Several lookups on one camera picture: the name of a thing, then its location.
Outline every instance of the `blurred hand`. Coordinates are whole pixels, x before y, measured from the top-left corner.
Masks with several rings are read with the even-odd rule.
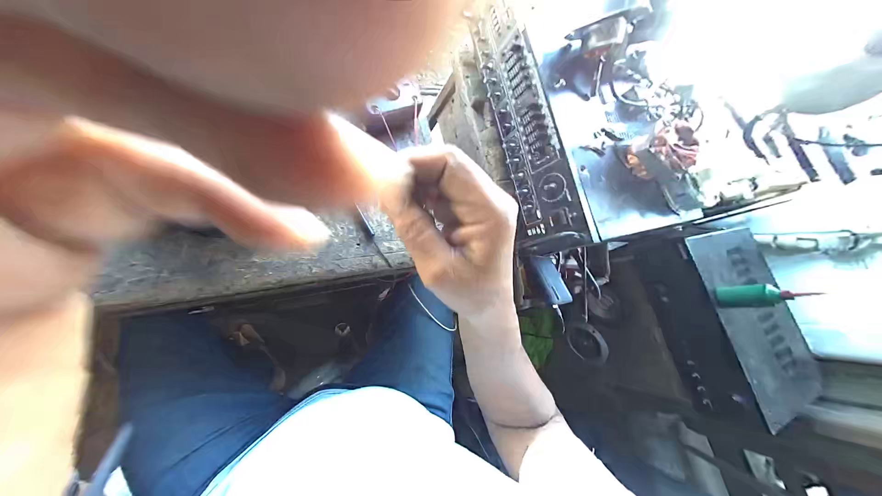
[[[402,153],[413,177],[381,202],[422,281],[461,318],[513,314],[515,200],[457,148]]]
[[[342,147],[384,148],[329,122]],[[271,250],[328,235],[305,208],[267,203],[178,147],[76,117],[0,112],[0,152],[0,320],[84,289],[103,248],[165,221]]]

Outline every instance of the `blue jeans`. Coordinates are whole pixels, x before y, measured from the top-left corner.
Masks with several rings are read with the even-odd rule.
[[[397,389],[449,424],[453,333],[410,288],[453,327],[452,311],[418,277],[400,282],[377,313],[375,344],[336,387]],[[136,496],[199,495],[297,404],[267,388],[265,356],[224,341],[203,315],[127,319],[119,364],[121,420],[134,428],[122,466]]]

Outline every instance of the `forearm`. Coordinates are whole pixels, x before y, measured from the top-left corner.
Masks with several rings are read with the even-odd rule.
[[[517,478],[527,448],[563,419],[521,346],[513,304],[479,317],[460,315],[460,327],[475,398],[505,466]]]
[[[87,382],[91,305],[0,319],[0,493],[61,494]]]

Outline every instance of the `black panel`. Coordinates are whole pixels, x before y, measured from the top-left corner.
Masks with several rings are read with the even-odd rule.
[[[696,410],[777,433],[820,394],[788,307],[717,308],[713,289],[774,278],[747,229],[629,246]]]

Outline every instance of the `workbench surface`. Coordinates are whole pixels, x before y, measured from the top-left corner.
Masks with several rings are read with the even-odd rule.
[[[112,252],[93,287],[93,299],[100,308],[113,310],[207,304],[256,291],[371,278],[412,267],[388,217],[372,207],[363,211],[376,231],[376,245],[359,228],[355,214],[320,215],[332,238],[312,253],[254,252],[226,237],[172,229]]]

